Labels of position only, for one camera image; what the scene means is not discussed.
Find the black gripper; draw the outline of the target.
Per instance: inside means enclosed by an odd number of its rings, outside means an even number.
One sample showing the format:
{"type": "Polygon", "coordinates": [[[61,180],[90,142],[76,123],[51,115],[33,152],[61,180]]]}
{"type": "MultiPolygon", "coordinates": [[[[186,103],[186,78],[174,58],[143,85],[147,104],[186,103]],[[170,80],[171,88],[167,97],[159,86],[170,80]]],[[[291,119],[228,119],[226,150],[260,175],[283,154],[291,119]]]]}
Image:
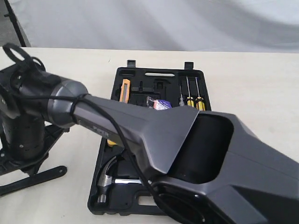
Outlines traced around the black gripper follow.
{"type": "Polygon", "coordinates": [[[0,140],[0,174],[21,170],[35,175],[49,156],[49,151],[69,128],[56,125],[45,126],[40,118],[21,115],[15,119],[2,116],[0,140]]]}

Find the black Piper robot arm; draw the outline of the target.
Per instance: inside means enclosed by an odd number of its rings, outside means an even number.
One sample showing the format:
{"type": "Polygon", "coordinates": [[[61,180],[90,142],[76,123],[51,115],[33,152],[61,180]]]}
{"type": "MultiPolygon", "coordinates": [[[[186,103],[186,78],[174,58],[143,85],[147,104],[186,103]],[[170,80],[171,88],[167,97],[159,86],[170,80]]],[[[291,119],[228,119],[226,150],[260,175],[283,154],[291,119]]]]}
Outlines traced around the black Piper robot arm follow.
{"type": "Polygon", "coordinates": [[[296,224],[299,165],[261,142],[235,115],[188,106],[164,111],[92,96],[77,81],[0,72],[0,173],[28,178],[2,195],[63,176],[38,169],[75,124],[125,146],[158,207],[184,224],[296,224]]]}

